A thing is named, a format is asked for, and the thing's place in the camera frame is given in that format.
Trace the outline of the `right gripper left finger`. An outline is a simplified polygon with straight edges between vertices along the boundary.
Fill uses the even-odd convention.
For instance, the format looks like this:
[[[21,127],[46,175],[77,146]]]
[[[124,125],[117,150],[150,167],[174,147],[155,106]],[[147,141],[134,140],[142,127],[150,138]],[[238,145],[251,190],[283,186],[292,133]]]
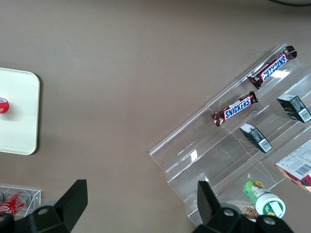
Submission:
[[[87,207],[87,181],[76,182],[54,204],[29,215],[31,233],[70,233]]]

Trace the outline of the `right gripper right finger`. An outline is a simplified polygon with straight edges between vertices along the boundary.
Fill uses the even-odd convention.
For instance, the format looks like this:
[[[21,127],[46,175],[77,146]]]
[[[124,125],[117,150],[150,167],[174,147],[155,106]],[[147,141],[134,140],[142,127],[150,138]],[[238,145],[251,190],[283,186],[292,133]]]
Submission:
[[[197,186],[197,207],[202,223],[207,228],[239,228],[241,211],[236,206],[220,203],[206,181]]]

